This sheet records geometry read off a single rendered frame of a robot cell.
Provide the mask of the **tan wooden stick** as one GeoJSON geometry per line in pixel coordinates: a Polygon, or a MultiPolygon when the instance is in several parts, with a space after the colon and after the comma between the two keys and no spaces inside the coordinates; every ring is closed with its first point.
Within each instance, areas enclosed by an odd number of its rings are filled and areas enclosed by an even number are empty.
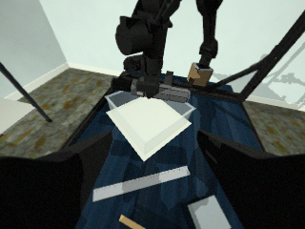
{"type": "Polygon", "coordinates": [[[146,229],[142,226],[140,226],[139,224],[135,223],[134,221],[124,217],[123,215],[121,215],[119,221],[123,222],[124,224],[128,225],[129,227],[131,227],[132,229],[146,229]]]}

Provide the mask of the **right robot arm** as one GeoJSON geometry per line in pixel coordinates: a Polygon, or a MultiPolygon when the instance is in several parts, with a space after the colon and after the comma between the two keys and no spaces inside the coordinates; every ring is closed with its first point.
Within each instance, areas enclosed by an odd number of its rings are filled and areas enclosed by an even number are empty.
{"type": "MultiPolygon", "coordinates": [[[[132,17],[119,17],[120,24],[115,34],[118,49],[124,55],[147,50],[164,51],[168,28],[173,27],[170,17],[179,9],[181,1],[138,0],[132,17]]],[[[196,63],[199,69],[209,69],[211,60],[217,56],[218,41],[214,38],[216,25],[214,13],[217,13],[222,2],[223,0],[195,0],[197,10],[203,19],[203,42],[199,48],[201,57],[199,63],[196,63]]],[[[145,73],[145,57],[142,54],[126,57],[123,65],[127,73],[139,70],[145,73]]]]}

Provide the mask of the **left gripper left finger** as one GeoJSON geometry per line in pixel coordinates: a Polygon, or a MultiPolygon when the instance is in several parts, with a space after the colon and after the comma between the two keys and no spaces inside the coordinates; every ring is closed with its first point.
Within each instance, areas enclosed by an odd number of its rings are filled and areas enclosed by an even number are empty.
{"type": "Polygon", "coordinates": [[[74,229],[111,146],[105,131],[39,158],[0,156],[0,198],[25,229],[74,229]]]}

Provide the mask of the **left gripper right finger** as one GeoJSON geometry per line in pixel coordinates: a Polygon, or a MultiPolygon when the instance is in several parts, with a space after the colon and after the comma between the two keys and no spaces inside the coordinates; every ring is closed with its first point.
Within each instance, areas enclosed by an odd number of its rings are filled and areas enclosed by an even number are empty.
{"type": "Polygon", "coordinates": [[[305,154],[277,156],[203,130],[197,142],[244,229],[290,229],[305,204],[305,154]]]}

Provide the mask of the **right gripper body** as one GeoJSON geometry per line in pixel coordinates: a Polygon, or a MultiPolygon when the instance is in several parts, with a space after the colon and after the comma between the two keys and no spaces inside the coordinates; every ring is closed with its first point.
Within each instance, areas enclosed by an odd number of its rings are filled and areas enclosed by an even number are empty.
{"type": "Polygon", "coordinates": [[[139,76],[136,82],[136,89],[138,91],[153,94],[158,93],[160,80],[156,76],[158,74],[161,74],[161,69],[163,67],[164,51],[154,52],[147,50],[142,53],[143,57],[145,57],[146,74],[139,76]]]}

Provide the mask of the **grey ruler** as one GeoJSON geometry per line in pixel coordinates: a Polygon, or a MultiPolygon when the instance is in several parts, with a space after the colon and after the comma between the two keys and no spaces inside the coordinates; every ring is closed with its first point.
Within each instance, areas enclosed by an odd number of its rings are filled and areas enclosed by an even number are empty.
{"type": "Polygon", "coordinates": [[[116,183],[113,185],[93,189],[93,201],[110,198],[124,193],[128,193],[141,188],[149,187],[158,183],[166,182],[180,177],[190,175],[187,166],[171,169],[165,172],[139,177],[132,180],[116,183]]]}

